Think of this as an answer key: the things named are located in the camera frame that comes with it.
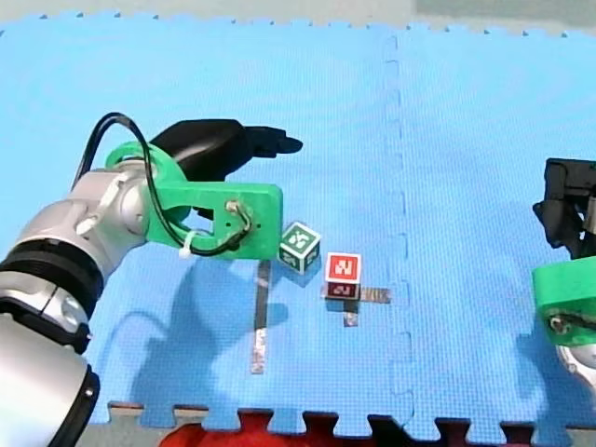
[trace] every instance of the gray floor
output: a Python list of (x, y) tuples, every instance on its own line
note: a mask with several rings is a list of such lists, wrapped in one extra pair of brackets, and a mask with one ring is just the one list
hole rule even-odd
[[(431, 28), (448, 24), (467, 24), (481, 30), (503, 26), (513, 33), (541, 28), (552, 34), (570, 29), (596, 34), (596, 0), (0, 0), (0, 22), (17, 20), (31, 14), (50, 17), (62, 11), (93, 13), (115, 9), (124, 15), (150, 11), (161, 16), (192, 13), (200, 18), (231, 16), (237, 20), (267, 17), (277, 22), (309, 19), (315, 24), (348, 21), (355, 26), (383, 22), (405, 26), (408, 22), (427, 22)], [(114, 409), (112, 423), (88, 427), (78, 447), (151, 447), (165, 435), (163, 430), (140, 428), (140, 410)], [(197, 421), (200, 414), (177, 414), (179, 423)], [(595, 445), (593, 434), (577, 432), (575, 445)]]

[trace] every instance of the green gripper mount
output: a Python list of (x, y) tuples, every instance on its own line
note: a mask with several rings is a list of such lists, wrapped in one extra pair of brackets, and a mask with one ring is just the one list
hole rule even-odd
[(550, 328), (550, 318), (565, 314), (596, 324), (596, 257), (545, 265), (533, 272), (538, 315), (555, 345), (580, 346), (596, 343), (596, 331), (568, 325), (565, 331)]
[[(244, 226), (240, 216), (225, 208), (227, 202), (237, 201), (250, 216), (252, 229), (237, 250), (226, 251), (217, 257), (262, 260), (276, 256), (281, 240), (283, 210), (283, 198), (277, 186), (263, 183), (188, 182), (174, 159), (156, 146), (150, 145), (150, 148), (159, 202), (181, 240), (191, 231), (183, 224), (183, 220), (192, 208), (203, 208), (213, 210), (212, 233), (196, 234), (192, 247), (210, 250), (225, 242)], [(141, 146), (137, 142), (124, 143), (107, 157), (106, 168), (112, 168), (132, 157), (142, 158)], [(146, 188), (145, 194), (145, 203), (151, 204)], [(153, 206), (149, 211), (146, 237), (152, 242), (180, 248), (159, 221)]]

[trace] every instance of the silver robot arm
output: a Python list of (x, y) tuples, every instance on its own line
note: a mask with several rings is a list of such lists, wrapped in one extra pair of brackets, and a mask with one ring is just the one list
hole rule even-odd
[(145, 243), (142, 161), (85, 174), (0, 264), (0, 446), (74, 446), (100, 382), (82, 357), (110, 275)]
[[(113, 124), (135, 135), (143, 157), (90, 170)], [(180, 166), (187, 181), (217, 183), (253, 157), (275, 158), (302, 147), (282, 129), (244, 127), (230, 119), (181, 121), (151, 144)], [(104, 116), (91, 132), (70, 194), (42, 209), (0, 262), (0, 447), (74, 447), (87, 425), (100, 392), (99, 377), (82, 357), (95, 304), (127, 253), (147, 242), (151, 212), (169, 227), (150, 151), (130, 118)], [(276, 211), (280, 204), (273, 203)], [(209, 210), (196, 211), (213, 218)], [(251, 225), (240, 208), (231, 212), (247, 225), (220, 245), (192, 254), (237, 249)], [(169, 229), (182, 247), (184, 241)]]

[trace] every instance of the white zip tie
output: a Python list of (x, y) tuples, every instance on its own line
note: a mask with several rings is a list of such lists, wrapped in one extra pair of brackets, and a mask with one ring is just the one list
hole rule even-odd
[(195, 235), (195, 230), (191, 230), (188, 233), (186, 233), (186, 237), (184, 238), (184, 245), (181, 249), (178, 250), (178, 256), (180, 256), (182, 259), (190, 258), (190, 245), (193, 243), (193, 238), (195, 237)]

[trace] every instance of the silver tape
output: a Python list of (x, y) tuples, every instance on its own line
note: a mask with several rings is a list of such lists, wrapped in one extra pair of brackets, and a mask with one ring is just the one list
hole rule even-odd
[(254, 310), (254, 342), (252, 344), (251, 373), (264, 373), (264, 356), (267, 339), (267, 301), (271, 262), (261, 261), (257, 271), (257, 296)]
[(344, 327), (358, 326), (358, 301), (344, 301)]
[(344, 327), (354, 328), (358, 326), (358, 314), (356, 312), (344, 312)]
[(363, 287), (360, 291), (360, 300), (366, 303), (388, 305), (391, 303), (391, 290), (376, 287)]

